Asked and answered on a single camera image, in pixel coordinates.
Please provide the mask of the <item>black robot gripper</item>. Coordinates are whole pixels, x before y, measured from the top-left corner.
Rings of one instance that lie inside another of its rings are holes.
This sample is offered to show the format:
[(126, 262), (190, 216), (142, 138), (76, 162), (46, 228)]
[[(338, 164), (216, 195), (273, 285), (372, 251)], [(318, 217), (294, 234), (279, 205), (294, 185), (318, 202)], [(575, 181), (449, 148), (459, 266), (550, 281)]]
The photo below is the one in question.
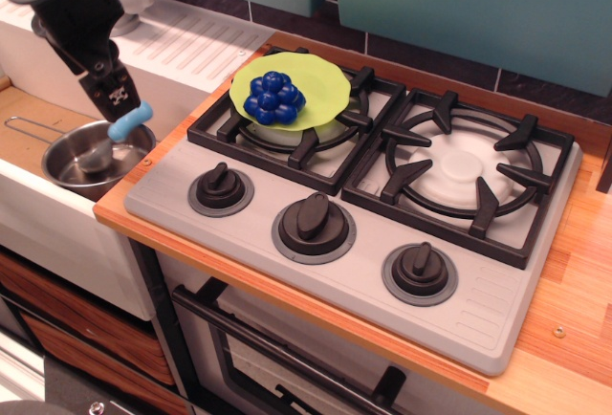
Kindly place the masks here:
[(135, 82), (118, 66), (118, 47), (110, 39), (123, 16), (119, 0), (42, 0), (33, 10), (55, 53), (73, 74), (86, 75), (78, 82), (106, 120), (117, 121), (141, 105)]

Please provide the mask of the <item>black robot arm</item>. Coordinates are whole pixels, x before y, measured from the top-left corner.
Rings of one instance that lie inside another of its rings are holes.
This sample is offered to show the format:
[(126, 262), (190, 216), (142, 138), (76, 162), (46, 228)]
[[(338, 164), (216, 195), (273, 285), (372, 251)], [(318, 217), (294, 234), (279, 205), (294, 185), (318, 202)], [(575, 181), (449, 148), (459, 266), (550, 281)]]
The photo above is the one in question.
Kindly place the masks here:
[(102, 116), (117, 121), (141, 105), (111, 32), (124, 15), (120, 0), (10, 0), (29, 5), (36, 35), (79, 77)]

